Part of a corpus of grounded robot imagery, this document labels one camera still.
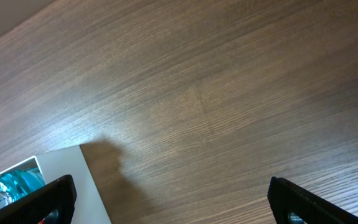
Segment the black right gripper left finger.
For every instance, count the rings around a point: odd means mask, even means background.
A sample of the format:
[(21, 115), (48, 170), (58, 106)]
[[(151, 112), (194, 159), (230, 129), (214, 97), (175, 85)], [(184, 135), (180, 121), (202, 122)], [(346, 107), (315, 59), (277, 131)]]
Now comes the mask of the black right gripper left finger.
[(0, 224), (70, 224), (75, 211), (73, 177), (63, 175), (35, 192), (0, 209)]

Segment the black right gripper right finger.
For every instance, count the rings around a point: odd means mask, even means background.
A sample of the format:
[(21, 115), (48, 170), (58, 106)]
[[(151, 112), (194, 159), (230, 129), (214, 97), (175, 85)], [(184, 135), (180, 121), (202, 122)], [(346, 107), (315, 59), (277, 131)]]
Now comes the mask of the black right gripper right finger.
[(272, 177), (267, 194), (279, 224), (358, 224), (358, 217), (282, 177)]

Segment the blue Listerine mouthwash bottle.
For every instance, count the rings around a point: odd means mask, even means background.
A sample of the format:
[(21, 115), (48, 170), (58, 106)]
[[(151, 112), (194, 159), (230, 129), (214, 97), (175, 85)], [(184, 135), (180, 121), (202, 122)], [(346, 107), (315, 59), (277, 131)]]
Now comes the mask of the blue Listerine mouthwash bottle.
[(45, 185), (38, 168), (14, 170), (0, 176), (0, 209)]

